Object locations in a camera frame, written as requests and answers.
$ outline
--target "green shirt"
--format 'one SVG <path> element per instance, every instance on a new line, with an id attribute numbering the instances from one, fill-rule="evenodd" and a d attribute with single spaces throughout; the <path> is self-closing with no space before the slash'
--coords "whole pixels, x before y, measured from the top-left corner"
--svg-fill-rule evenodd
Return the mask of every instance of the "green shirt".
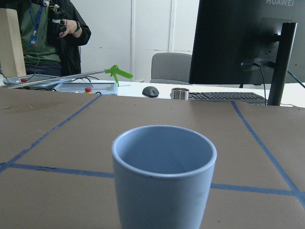
<path id="1" fill-rule="evenodd" d="M 45 7 L 41 12 L 41 19 L 37 30 L 37 46 L 30 47 L 30 38 L 34 33 L 39 5 L 31 4 L 30 10 L 33 17 L 34 25 L 31 22 L 29 8 L 27 4 L 23 4 L 20 14 L 20 31 L 23 49 L 24 62 L 26 64 L 37 64 L 43 62 L 61 62 L 59 55 L 54 46 L 47 44 L 47 28 L 48 28 L 48 12 L 49 8 Z"/>

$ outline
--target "monitor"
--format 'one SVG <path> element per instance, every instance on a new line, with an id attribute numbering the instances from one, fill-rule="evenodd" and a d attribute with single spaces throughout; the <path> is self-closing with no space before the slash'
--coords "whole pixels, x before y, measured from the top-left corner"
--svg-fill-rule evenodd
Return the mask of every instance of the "monitor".
<path id="1" fill-rule="evenodd" d="M 296 83 L 287 70 L 305 81 L 304 11 L 305 0 L 200 0 L 189 83 L 262 84 L 255 63 L 279 105 Z"/>

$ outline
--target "green handle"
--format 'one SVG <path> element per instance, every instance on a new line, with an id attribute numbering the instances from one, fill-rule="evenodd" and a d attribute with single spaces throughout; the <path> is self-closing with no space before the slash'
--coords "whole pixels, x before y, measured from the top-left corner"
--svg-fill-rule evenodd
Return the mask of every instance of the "green handle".
<path id="1" fill-rule="evenodd" d="M 118 83 L 118 85 L 119 85 L 119 81 L 118 81 L 118 77 L 116 76 L 116 74 L 121 75 L 127 79 L 133 78 L 132 74 L 119 69 L 119 67 L 117 65 L 112 66 L 110 69 L 105 69 L 105 73 L 111 73 L 110 76 L 114 77 L 114 79 Z"/>

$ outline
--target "blue tape line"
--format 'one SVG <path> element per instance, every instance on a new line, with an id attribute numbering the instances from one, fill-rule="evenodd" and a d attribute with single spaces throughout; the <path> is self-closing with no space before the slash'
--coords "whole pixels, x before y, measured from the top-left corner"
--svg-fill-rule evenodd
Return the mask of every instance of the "blue tape line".
<path id="1" fill-rule="evenodd" d="M 260 187 L 248 187 L 248 186 L 237 186 L 237 185 L 222 185 L 222 184 L 211 184 L 211 188 L 232 190 L 232 191 L 242 191 L 242 192 L 255 192 L 255 193 L 265 193 L 283 196 L 294 196 L 293 192 L 290 190 L 280 190 L 272 188 L 260 188 Z"/>
<path id="2" fill-rule="evenodd" d="M 46 172 L 52 172 L 52 173 L 65 173 L 65 174 L 90 176 L 90 177 L 114 178 L 113 173 L 92 172 L 92 171 L 76 170 L 76 169 L 52 168 L 52 167 L 22 165 L 22 164 L 12 164 L 10 166 L 10 168 L 28 169 L 28 170 L 35 170 L 35 171 L 46 171 Z M 223 185 L 223 184 L 215 184 L 215 183 L 211 184 L 211 188 L 240 191 L 240 192 L 254 192 L 254 193 L 284 195 L 284 196 L 293 196 L 294 195 L 293 192 L 289 191 L 289 190 L 237 186 L 237 185 Z"/>
<path id="3" fill-rule="evenodd" d="M 235 111 L 237 112 L 238 116 L 241 118 L 244 125 L 247 127 L 249 132 L 252 134 L 252 136 L 255 138 L 255 140 L 258 142 L 259 146 L 263 149 L 269 160 L 273 163 L 277 171 L 281 174 L 283 179 L 286 181 L 288 186 L 291 188 L 294 195 L 297 197 L 297 199 L 302 204 L 303 208 L 305 208 L 305 197 L 302 195 L 301 191 L 297 188 L 295 183 L 292 181 L 292 179 L 288 176 L 288 174 L 285 172 L 285 170 L 282 168 L 280 163 L 276 160 L 276 158 L 271 154 L 267 146 L 263 143 L 263 141 L 259 138 L 259 136 L 255 133 L 255 131 L 251 128 L 247 120 L 244 118 L 240 110 L 238 109 L 236 103 L 234 101 L 231 102 L 232 106 L 234 107 Z"/>
<path id="4" fill-rule="evenodd" d="M 52 167 L 31 166 L 31 165 L 22 165 L 22 164 L 12 164 L 10 166 L 10 168 L 40 170 L 40 171 L 46 171 L 46 172 L 52 172 L 52 173 L 65 173 L 65 174 L 90 176 L 90 177 L 114 178 L 114 175 L 112 173 L 91 172 L 91 171 L 77 170 L 77 169 L 52 168 Z"/>
<path id="5" fill-rule="evenodd" d="M 84 109 L 86 109 L 89 105 L 91 105 L 94 101 L 96 101 L 97 99 L 99 99 L 102 95 L 98 95 L 97 97 L 95 97 L 94 99 L 92 99 L 90 102 L 88 102 L 84 107 L 82 107 L 80 110 L 78 110 L 77 112 L 75 112 L 74 114 L 72 114 L 70 117 L 68 117 L 66 120 L 64 120 L 63 122 L 61 122 L 60 124 L 58 124 L 56 127 L 54 127 L 53 129 L 51 129 L 49 132 L 47 132 L 44 136 L 42 136 L 41 138 L 39 138 L 38 140 L 36 140 L 34 143 L 32 143 L 32 145 L 30 146 L 30 148 L 22 150 L 19 154 L 17 154 L 14 158 L 12 158 L 10 161 L 8 161 L 7 163 L 5 163 L 5 165 L 3 165 L 2 167 L 0 167 L 0 173 L 2 173 L 5 169 L 7 169 L 8 167 L 10 167 L 14 162 L 16 162 L 17 160 L 19 160 L 21 157 L 23 157 L 27 152 L 29 152 L 31 149 L 33 149 L 35 146 L 37 146 L 42 140 L 44 140 L 48 135 L 50 135 L 54 130 L 62 127 L 63 125 L 65 125 L 68 121 L 70 121 L 72 118 L 74 118 L 76 115 L 78 115 L 80 112 L 82 112 Z"/>

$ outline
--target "black keyboard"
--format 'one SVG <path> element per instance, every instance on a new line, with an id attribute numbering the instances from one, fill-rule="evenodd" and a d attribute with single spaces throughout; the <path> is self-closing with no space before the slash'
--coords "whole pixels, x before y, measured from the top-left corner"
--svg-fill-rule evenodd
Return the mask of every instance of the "black keyboard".
<path id="1" fill-rule="evenodd" d="M 253 92 L 190 92 L 189 100 L 242 101 L 250 104 L 265 104 L 265 98 Z"/>

